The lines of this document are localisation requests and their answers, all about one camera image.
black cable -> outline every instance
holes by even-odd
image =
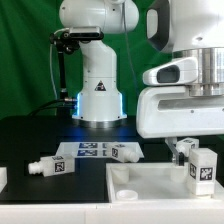
[[[42,107],[32,111],[31,113],[29,113],[28,116],[35,116],[37,113],[43,110],[52,110],[52,109],[58,109],[58,108],[75,109],[75,105],[71,104],[71,105],[58,105],[58,106],[52,106],[52,107]]]
[[[42,106],[40,106],[40,107],[38,107],[37,109],[35,109],[34,111],[32,111],[32,112],[30,112],[29,114],[28,114],[28,116],[32,116],[33,115],[33,113],[35,113],[36,111],[39,111],[39,110],[41,110],[41,109],[43,109],[43,108],[46,108],[46,107],[48,107],[48,106],[50,106],[50,105],[52,105],[52,104],[58,104],[58,103],[72,103],[72,105],[74,105],[75,106],[75,102],[76,102],[76,100],[75,99],[58,99],[58,100],[52,100],[52,101],[50,101],[50,102],[48,102],[48,103],[45,103],[45,104],[43,104]]]

table surface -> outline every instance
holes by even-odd
[[[164,139],[142,139],[136,131],[135,117],[119,127],[84,128],[71,118],[54,116],[15,116],[0,121],[0,167],[7,167],[8,183],[0,194],[0,204],[105,203],[108,201],[106,158],[75,159],[75,172],[43,177],[29,175],[28,164],[40,157],[55,155],[61,142],[138,142],[145,159],[141,162],[168,162],[171,152]],[[219,150],[223,141],[201,137],[203,146]],[[223,181],[224,154],[220,153],[217,175]]]

cable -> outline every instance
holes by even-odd
[[[38,107],[36,110],[32,111],[31,113],[28,114],[28,116],[32,116],[36,111],[39,110],[43,110],[44,108],[49,108],[48,106],[52,105],[52,104],[58,104],[58,103],[63,103],[63,106],[76,106],[77,103],[77,99],[75,98],[65,98],[65,99],[59,99],[59,100],[52,100],[50,102],[47,102],[43,105],[41,105],[40,107]]]
[[[68,28],[64,28],[64,29],[60,29],[54,32],[54,35],[56,35],[59,32],[65,32],[68,31]],[[54,92],[54,97],[55,99],[58,99],[58,94],[56,91],[56,85],[55,85],[55,79],[54,79],[54,73],[53,73],[53,60],[52,60],[52,54],[53,54],[53,46],[52,44],[50,44],[50,75],[51,75],[51,84],[52,84],[52,88],[53,88],[53,92]]]
[[[43,107],[43,108],[38,108],[34,111],[32,111],[29,116],[35,116],[37,113],[39,113],[42,110],[52,110],[52,109],[58,109],[58,108],[68,108],[68,109],[75,109],[75,105],[59,105],[59,106],[52,106],[52,107]]]
[[[138,97],[139,94],[140,94],[140,91],[139,91],[137,76],[136,76],[136,73],[134,71],[134,66],[133,66],[131,53],[130,53],[130,45],[129,45],[129,40],[128,40],[128,32],[127,32],[127,25],[126,25],[126,15],[125,15],[125,2],[122,4],[122,16],[123,16],[123,20],[124,20],[124,30],[125,30],[125,40],[126,40],[128,61],[129,61],[129,65],[130,65],[130,68],[131,68],[131,71],[132,71],[132,77],[133,77],[133,81],[134,81],[134,85],[135,85],[136,96]]]
[[[52,46],[52,44],[50,44],[50,74],[51,74],[51,84],[52,84],[52,88],[53,88],[53,91],[54,91],[54,98],[55,99],[58,99],[58,94],[57,94],[57,91],[56,91],[54,74],[53,74],[53,68],[52,68],[52,49],[53,49],[53,46]]]

green wall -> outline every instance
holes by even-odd
[[[26,115],[54,99],[49,72],[49,34],[62,28],[58,11],[62,0],[0,1],[0,119]],[[156,52],[146,39],[146,11],[152,0],[134,1],[140,12],[137,28],[129,33],[131,56],[140,90],[142,73],[170,60]],[[136,114],[137,97],[132,81],[125,36],[106,35],[104,42],[118,55],[118,89],[124,94],[125,111]],[[66,56],[67,86],[70,96],[82,88],[82,55]],[[57,55],[53,70],[58,83]]]

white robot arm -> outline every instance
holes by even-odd
[[[147,37],[173,60],[143,74],[137,129],[144,138],[224,133],[223,0],[156,0]]]
[[[79,30],[87,36],[91,30],[124,33],[136,27],[138,18],[132,0],[64,0],[60,7],[61,22],[70,28],[70,35],[73,32],[77,35]],[[127,115],[123,113],[122,95],[116,87],[116,53],[102,41],[79,45],[83,54],[83,89],[78,94],[78,110],[73,118],[88,127],[118,125]]]

